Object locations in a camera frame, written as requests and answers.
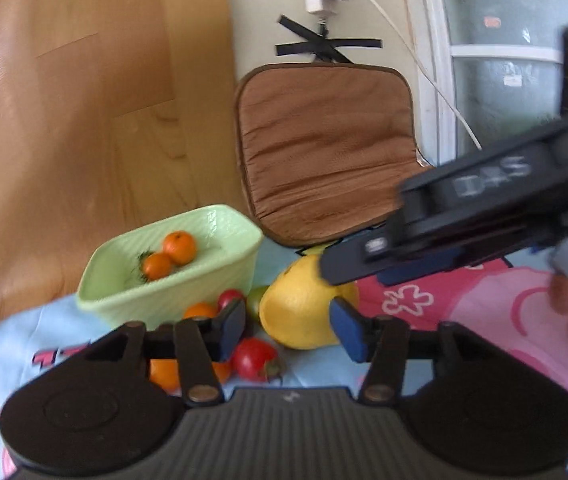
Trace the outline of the white framed glass door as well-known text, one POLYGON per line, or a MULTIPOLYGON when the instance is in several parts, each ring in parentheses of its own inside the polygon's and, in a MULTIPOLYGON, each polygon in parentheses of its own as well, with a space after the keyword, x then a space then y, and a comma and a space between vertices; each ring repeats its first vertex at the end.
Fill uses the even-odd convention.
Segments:
POLYGON ((421 154, 443 164, 559 113, 568 0, 406 0, 421 154))

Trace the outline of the orange in basket lower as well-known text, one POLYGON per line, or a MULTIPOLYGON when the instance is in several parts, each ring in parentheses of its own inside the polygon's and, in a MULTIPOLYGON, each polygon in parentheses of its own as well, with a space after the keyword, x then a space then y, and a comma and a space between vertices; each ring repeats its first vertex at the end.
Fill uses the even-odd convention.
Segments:
POLYGON ((139 268, 145 282, 157 281, 171 274, 172 260, 163 252, 143 252, 139 268))

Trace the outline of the orange in basket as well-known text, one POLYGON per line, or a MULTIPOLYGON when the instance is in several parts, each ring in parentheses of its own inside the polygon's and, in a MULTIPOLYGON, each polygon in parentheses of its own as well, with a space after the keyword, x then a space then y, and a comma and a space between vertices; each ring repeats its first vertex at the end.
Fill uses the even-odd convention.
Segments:
POLYGON ((185 266, 196 258, 197 243, 191 233, 174 231, 163 239, 162 251, 176 266, 185 266))
POLYGON ((143 252, 139 268, 145 282, 157 281, 171 274, 172 260, 163 252, 143 252))

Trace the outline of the small red tomato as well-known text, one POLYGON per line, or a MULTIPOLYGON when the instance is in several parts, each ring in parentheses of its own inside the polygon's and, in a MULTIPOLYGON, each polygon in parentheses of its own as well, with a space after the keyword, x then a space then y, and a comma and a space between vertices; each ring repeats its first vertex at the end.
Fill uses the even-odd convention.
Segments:
POLYGON ((238 289, 235 289, 235 288, 226 289, 218 297, 218 301, 217 301, 218 310, 222 311, 229 304, 232 304, 232 302, 235 301, 235 300, 244 301, 245 295, 243 294, 243 292, 241 290, 238 290, 238 289))

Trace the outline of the orange in basket upper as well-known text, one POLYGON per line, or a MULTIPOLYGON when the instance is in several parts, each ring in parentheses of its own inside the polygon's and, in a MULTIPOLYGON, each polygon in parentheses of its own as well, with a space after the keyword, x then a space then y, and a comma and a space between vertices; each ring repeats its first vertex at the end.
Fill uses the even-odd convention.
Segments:
POLYGON ((196 258, 197 243, 191 233, 174 231, 163 239, 162 251, 176 266, 185 266, 196 258))

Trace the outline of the large yellow grapefruit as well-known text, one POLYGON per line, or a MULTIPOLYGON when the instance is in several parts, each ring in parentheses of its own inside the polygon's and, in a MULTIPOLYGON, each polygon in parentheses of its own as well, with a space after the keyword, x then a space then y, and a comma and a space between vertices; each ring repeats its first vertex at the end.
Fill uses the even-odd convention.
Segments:
POLYGON ((319 255, 299 258, 278 275, 259 302, 263 330, 282 346, 315 350, 339 344, 329 322, 331 300, 341 297, 359 307, 357 283, 329 285, 320 276, 319 262, 319 255))

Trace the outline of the light green plastic basket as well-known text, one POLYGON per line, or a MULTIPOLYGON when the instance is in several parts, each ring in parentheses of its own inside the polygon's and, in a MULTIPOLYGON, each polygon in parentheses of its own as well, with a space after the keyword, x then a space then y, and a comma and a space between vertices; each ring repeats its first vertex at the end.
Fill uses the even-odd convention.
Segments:
POLYGON ((149 328, 177 321, 193 304, 215 304, 226 289, 248 292, 262 239, 254 223, 225 205, 147 224, 112 238, 93 252, 77 290, 78 307, 113 327, 134 320, 149 328), (140 255, 163 252, 163 239, 174 231, 195 237, 196 258, 185 266, 172 263, 169 276, 145 282, 140 255))

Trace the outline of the black tape cross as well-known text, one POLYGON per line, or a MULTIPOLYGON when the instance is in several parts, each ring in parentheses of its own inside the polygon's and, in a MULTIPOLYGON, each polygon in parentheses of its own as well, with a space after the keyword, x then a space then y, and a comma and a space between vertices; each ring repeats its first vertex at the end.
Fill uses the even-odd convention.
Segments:
POLYGON ((275 54, 282 56, 312 54, 314 62, 352 64, 352 61, 340 51, 340 48, 381 49, 383 40, 376 38, 329 38, 327 25, 322 22, 320 30, 313 30, 286 15, 281 15, 278 24, 300 38, 298 42, 277 44, 275 54))

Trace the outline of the brown seat cushion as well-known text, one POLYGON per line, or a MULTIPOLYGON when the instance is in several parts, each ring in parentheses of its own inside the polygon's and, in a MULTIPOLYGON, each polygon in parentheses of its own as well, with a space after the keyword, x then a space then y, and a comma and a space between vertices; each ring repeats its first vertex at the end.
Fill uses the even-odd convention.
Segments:
POLYGON ((429 167, 411 87, 393 68, 263 65, 239 83, 234 114, 249 214, 284 246, 375 226, 400 207, 399 184, 429 167))

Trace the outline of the cartoon printed blue pink cloth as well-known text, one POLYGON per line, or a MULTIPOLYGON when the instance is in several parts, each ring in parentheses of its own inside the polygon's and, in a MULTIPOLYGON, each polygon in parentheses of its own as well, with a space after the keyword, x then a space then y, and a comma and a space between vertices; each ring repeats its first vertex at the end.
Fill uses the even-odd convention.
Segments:
MULTIPOLYGON (((360 286, 369 315, 396 314, 418 330, 443 320, 462 323, 512 352, 568 389, 568 315, 555 297, 543 254, 523 250, 482 266, 384 288, 373 278, 360 286)), ((74 297, 14 314, 0 323, 0 408, 18 387, 107 333, 108 327, 77 307, 74 297)), ((14 469, 0 438, 0 479, 14 469)))

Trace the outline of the orange tangerine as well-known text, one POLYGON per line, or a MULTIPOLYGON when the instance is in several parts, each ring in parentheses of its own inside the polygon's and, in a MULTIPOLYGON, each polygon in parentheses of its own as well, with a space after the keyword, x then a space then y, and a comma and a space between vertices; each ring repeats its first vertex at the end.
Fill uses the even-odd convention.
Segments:
MULTIPOLYGON (((212 367, 215 376, 222 385, 226 384, 232 377, 233 368, 229 362, 213 362, 212 367)), ((148 378, 168 393, 176 393, 181 390, 177 360, 150 360, 148 378)))
POLYGON ((215 318, 218 312, 218 307, 215 304, 199 302, 188 307, 183 313, 183 318, 215 318))

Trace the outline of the green tomato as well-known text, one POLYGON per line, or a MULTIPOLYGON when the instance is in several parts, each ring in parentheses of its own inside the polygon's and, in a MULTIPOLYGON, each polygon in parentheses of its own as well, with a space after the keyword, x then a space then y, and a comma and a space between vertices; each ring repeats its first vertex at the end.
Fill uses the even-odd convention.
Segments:
POLYGON ((252 320, 252 322, 260 323, 260 302, 268 288, 269 286, 267 285, 254 287, 246 297, 247 316, 252 320))

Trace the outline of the large red tomato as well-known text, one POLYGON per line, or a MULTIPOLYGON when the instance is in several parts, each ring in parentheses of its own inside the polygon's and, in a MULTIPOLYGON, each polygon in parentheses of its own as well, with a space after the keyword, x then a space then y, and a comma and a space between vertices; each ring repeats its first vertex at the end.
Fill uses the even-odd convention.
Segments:
POLYGON ((234 372, 249 382, 270 382, 282 375, 277 350, 256 337, 241 340, 234 350, 231 362, 234 372))

